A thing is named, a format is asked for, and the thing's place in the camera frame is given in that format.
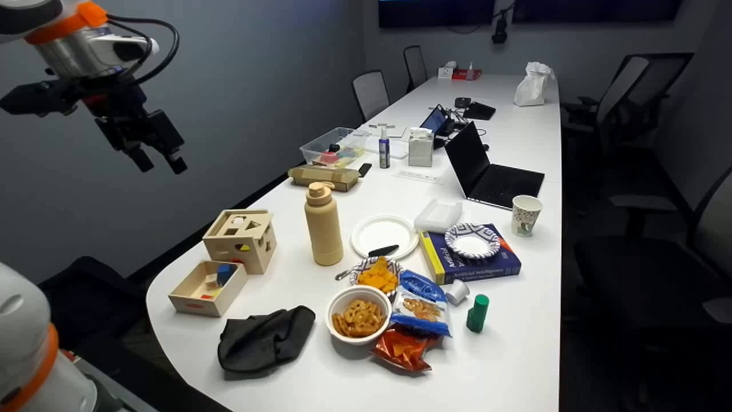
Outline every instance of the floor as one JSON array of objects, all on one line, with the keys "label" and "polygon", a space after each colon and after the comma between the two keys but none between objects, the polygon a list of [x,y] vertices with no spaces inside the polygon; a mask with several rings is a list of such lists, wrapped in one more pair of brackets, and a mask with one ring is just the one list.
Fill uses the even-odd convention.
[{"label": "floor", "polygon": [[[592,151],[583,141],[571,141],[565,153],[565,360],[562,360],[562,409],[565,412],[716,412],[709,396],[725,388],[709,388],[689,373],[700,369],[700,356],[674,360],[672,367],[651,369],[645,386],[634,385],[632,354],[622,349],[619,333],[607,320],[603,309],[583,288],[574,262],[571,244],[585,236],[619,234],[624,213],[608,204],[616,191],[664,191],[664,179],[648,171],[642,161],[598,167]],[[679,214],[664,214],[649,221],[648,236],[684,237]],[[156,336],[144,320],[124,333],[121,346],[140,354],[157,371],[173,376]],[[196,397],[193,409],[219,409],[210,401]]]}]

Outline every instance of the white robot part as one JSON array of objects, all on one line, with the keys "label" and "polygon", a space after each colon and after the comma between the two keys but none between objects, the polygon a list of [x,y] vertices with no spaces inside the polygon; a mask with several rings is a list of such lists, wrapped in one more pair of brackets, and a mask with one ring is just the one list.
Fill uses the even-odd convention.
[{"label": "white robot part", "polygon": [[33,397],[27,412],[92,412],[97,386],[53,346],[50,309],[46,294],[0,262],[0,409],[56,356],[50,373]]}]

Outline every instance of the cup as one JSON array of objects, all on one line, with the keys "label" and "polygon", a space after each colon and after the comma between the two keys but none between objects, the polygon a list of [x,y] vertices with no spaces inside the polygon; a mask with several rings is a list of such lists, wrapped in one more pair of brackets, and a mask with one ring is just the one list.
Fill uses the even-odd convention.
[{"label": "cup", "polygon": [[530,194],[513,196],[513,228],[520,234],[534,234],[536,219],[543,213],[543,201]]}]

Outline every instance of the blue package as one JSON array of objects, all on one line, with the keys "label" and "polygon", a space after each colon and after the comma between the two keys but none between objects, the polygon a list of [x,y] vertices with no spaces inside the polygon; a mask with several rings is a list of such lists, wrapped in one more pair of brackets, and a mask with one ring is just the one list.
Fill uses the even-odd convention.
[{"label": "blue package", "polygon": [[412,328],[430,336],[451,336],[443,290],[412,269],[404,269],[398,281],[392,324]]}]

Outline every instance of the white table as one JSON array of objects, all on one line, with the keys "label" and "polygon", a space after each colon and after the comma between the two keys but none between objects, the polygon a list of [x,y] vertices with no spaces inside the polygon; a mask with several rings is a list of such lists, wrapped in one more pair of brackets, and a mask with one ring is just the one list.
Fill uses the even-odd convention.
[{"label": "white table", "polygon": [[[334,273],[360,259],[346,246],[346,259],[332,268],[312,260],[304,221],[304,190],[289,181],[260,196],[251,207],[275,214],[276,253],[266,275],[251,275],[227,317],[248,317],[306,305],[315,324],[299,360],[258,379],[225,379],[218,344],[227,317],[176,314],[168,293],[209,259],[200,242],[168,266],[146,293],[146,309],[156,336],[183,379],[231,409],[414,409],[446,412],[481,408],[494,412],[553,412],[561,383],[561,104],[557,84],[543,108],[515,108],[517,78],[481,78],[472,83],[430,80],[368,123],[392,123],[392,131],[418,126],[434,103],[452,108],[455,96],[472,96],[494,104],[497,117],[478,127],[488,131],[491,163],[544,171],[544,201],[536,234],[517,236],[510,211],[466,201],[443,153],[434,170],[410,170],[396,161],[392,170],[372,163],[371,174],[346,194],[337,194],[344,237],[362,219],[396,214],[408,221],[433,199],[459,199],[464,221],[494,221],[509,236],[525,268],[517,276],[470,283],[472,293],[491,300],[488,329],[464,328],[470,305],[451,309],[451,338],[426,354],[433,371],[418,377],[396,376],[368,360],[364,349],[337,349],[323,314],[330,298],[344,288]],[[403,260],[428,275],[422,249]]]}]

